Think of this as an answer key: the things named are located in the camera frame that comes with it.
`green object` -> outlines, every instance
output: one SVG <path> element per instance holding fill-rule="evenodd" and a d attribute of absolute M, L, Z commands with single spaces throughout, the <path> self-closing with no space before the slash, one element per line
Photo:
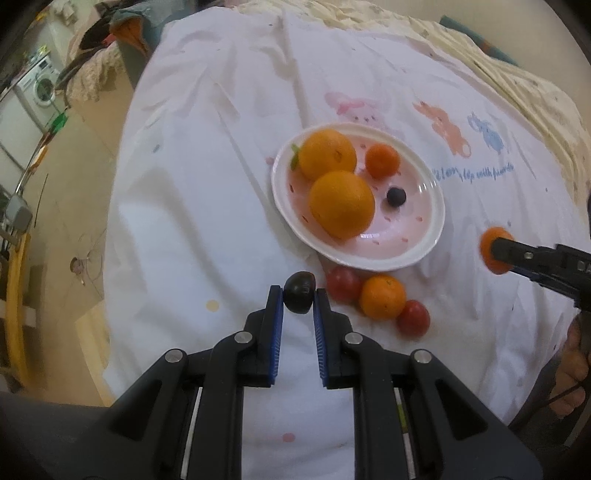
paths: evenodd
<path fill-rule="evenodd" d="M 51 123 L 50 131 L 52 134 L 58 133 L 68 121 L 68 116 L 65 112 L 60 113 L 56 119 Z"/>
<path fill-rule="evenodd" d="M 298 147 L 295 143 L 292 143 L 291 149 L 293 150 L 294 156 L 291 158 L 290 167 L 292 170 L 295 170 L 297 168 L 297 164 L 300 162 L 300 158 L 298 157 L 300 147 Z"/>

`finger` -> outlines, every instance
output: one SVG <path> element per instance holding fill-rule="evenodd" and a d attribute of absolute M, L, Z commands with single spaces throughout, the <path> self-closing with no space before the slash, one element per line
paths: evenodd
<path fill-rule="evenodd" d="M 577 408 L 583 404 L 585 401 L 585 396 L 585 390 L 583 388 L 578 388 L 574 392 L 566 395 L 563 400 L 571 407 Z"/>
<path fill-rule="evenodd" d="M 569 375 L 561 371 L 556 372 L 556 385 L 552 390 L 552 397 L 566 392 L 569 388 L 574 387 L 576 384 L 577 382 Z M 577 390 L 565 396 L 564 398 L 561 398 L 561 400 L 566 402 L 571 407 L 579 407 L 585 401 L 585 390 L 582 388 L 578 388 Z"/>
<path fill-rule="evenodd" d="M 567 350 L 578 350 L 581 344 L 581 328 L 577 317 L 574 318 L 573 323 L 570 324 L 569 331 L 566 335 L 566 343 L 564 348 Z"/>
<path fill-rule="evenodd" d="M 563 400 L 557 400 L 554 403 L 550 404 L 550 408 L 561 419 L 570 415 L 574 411 L 574 408 Z"/>
<path fill-rule="evenodd" d="M 578 381 L 583 381 L 589 374 L 589 364 L 581 352 L 568 350 L 563 353 L 558 370 Z"/>

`printed bunny cartoon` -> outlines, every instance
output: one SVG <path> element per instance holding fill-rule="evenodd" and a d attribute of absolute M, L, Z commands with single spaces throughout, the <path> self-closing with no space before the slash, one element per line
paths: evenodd
<path fill-rule="evenodd" d="M 401 140 L 404 133 L 392 130 L 384 118 L 383 112 L 388 111 L 389 102 L 377 102 L 367 98 L 350 98 L 344 93 L 329 92 L 324 96 L 326 103 L 336 110 L 339 120 L 368 125 L 389 133 Z"/>
<path fill-rule="evenodd" d="M 480 120 L 476 114 L 472 112 L 471 116 L 468 117 L 468 123 L 476 132 L 482 133 L 484 142 L 488 148 L 492 148 L 501 155 L 501 150 L 505 148 L 505 144 L 503 143 L 501 136 L 492 129 L 490 122 Z"/>
<path fill-rule="evenodd" d="M 421 102 L 420 105 L 414 103 L 413 106 L 417 112 L 433 120 L 433 129 L 447 142 L 449 149 L 454 155 L 460 155 L 464 158 L 472 155 L 472 149 L 468 140 L 462 137 L 460 128 L 450 121 L 448 114 L 444 110 L 425 102 Z"/>

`grabber jaw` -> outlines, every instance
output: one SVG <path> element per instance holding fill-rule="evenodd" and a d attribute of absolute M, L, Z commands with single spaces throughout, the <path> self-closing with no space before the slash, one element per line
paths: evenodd
<path fill-rule="evenodd" d="M 432 353 L 384 350 L 316 291 L 327 388 L 353 388 L 355 479 L 541 480 L 535 456 Z"/>

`cherry tomato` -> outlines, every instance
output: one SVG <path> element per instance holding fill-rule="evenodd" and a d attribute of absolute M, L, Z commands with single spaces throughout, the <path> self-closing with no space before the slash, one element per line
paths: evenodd
<path fill-rule="evenodd" d="M 339 303 L 353 303 L 361 295 L 363 282 L 355 270 L 349 267 L 334 267 L 326 276 L 326 290 Z"/>
<path fill-rule="evenodd" d="M 409 300 L 404 310 L 396 319 L 396 327 L 400 333 L 412 338 L 421 338 L 431 325 L 431 316 L 421 302 Z"/>

